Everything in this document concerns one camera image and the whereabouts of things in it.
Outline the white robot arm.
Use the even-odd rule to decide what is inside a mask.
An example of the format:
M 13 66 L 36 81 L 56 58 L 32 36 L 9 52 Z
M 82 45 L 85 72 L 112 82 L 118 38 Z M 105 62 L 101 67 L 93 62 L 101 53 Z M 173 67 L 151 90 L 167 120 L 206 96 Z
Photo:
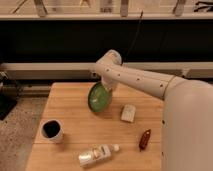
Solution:
M 164 101 L 162 171 L 213 171 L 213 85 L 125 67 L 115 50 L 94 71 L 109 89 L 122 83 Z

